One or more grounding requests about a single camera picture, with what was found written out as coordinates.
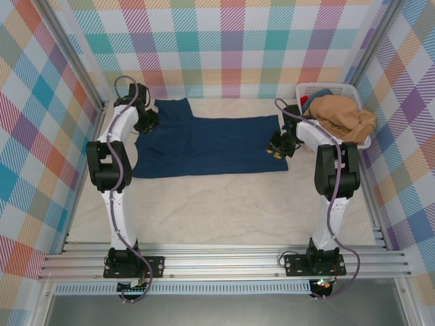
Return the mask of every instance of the blue cloth in basket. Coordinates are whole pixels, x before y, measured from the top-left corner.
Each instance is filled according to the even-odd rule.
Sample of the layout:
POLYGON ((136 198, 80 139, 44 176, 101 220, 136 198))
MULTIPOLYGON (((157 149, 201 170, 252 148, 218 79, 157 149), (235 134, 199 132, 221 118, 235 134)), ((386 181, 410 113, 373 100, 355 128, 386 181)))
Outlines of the blue cloth in basket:
POLYGON ((155 101, 160 124, 136 141, 136 178, 287 171, 267 154, 277 115, 243 119, 194 117, 186 98, 155 101))

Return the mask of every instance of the black mounting plate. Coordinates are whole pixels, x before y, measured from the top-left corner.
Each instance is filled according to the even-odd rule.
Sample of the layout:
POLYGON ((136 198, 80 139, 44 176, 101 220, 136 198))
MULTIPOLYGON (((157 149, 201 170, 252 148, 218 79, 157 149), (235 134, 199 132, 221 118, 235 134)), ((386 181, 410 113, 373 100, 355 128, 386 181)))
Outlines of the black mounting plate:
MULTIPOLYGON (((163 256, 143 256, 151 265, 152 269, 152 277, 153 278, 162 278, 164 271, 164 257, 163 256)), ((150 277, 150 271, 146 266, 145 268, 145 277, 150 277)), ((118 268, 106 268, 104 269, 103 277, 104 278, 142 278, 142 271, 138 271, 136 274, 131 274, 131 271, 128 271, 128 274, 124 274, 123 270, 118 268)))
POLYGON ((334 268, 325 271, 322 274, 314 274, 308 264, 306 255, 285 255, 284 256, 285 275, 287 276, 344 276, 346 275, 346 265, 342 255, 338 255, 338 263, 335 265, 337 272, 334 268))

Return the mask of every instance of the white plastic basket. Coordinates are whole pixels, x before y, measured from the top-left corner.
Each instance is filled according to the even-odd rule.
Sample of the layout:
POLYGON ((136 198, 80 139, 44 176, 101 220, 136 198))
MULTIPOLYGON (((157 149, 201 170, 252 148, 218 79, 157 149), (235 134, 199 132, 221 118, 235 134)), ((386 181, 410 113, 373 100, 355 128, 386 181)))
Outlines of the white plastic basket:
MULTIPOLYGON (((358 91, 352 85, 340 83, 301 83, 296 86, 296 100, 298 101, 299 111, 302 114, 302 105, 300 98, 307 95, 310 97, 314 93, 329 88, 333 95, 346 96, 353 99, 358 107, 358 111, 362 110, 362 103, 358 91)), ((358 149, 366 149, 370 146, 372 140, 370 135, 367 136, 365 141, 358 143, 358 149)))

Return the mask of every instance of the colorful plaid backdrop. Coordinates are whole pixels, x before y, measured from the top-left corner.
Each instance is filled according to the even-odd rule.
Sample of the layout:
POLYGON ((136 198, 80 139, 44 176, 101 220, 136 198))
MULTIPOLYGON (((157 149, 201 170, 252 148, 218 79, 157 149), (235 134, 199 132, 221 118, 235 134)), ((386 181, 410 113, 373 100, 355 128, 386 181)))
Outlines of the colorful plaid backdrop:
POLYGON ((364 34, 358 39, 358 32, 365 26, 370 32, 382 16, 372 15, 368 21, 367 14, 373 7, 385 9, 387 3, 68 0, 80 26, 73 31, 71 20, 60 12, 59 3, 65 1, 51 3, 80 53, 76 34, 84 35, 94 56, 89 62, 98 67, 82 57, 94 80, 101 70, 104 80, 98 86, 112 86, 121 74, 132 75, 156 98, 275 98, 293 96, 300 82, 343 81, 360 54, 364 34))
POLYGON ((364 159, 382 218, 435 325, 435 1, 406 2, 359 92, 379 118, 364 159))
POLYGON ((0 325, 15 326, 67 224, 97 111, 31 0, 0 6, 0 325))

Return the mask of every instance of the blue towel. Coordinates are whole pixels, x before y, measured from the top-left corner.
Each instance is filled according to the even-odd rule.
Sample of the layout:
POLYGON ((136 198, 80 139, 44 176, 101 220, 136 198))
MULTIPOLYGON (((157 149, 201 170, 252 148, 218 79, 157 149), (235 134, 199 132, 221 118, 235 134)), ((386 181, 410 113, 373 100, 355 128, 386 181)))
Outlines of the blue towel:
POLYGON ((333 93, 331 92, 331 90, 329 88, 324 88, 323 90, 319 90, 318 92, 314 93, 313 95, 311 95, 308 100, 305 102, 305 104, 302 106, 302 114, 305 113, 306 110, 308 110, 308 108, 311 105, 311 102, 313 102, 313 100, 317 97, 322 97, 325 95, 333 95, 333 93))
POLYGON ((136 178, 287 171, 267 154, 277 115, 243 119, 194 117, 186 98, 155 101, 160 124, 136 141, 136 178))

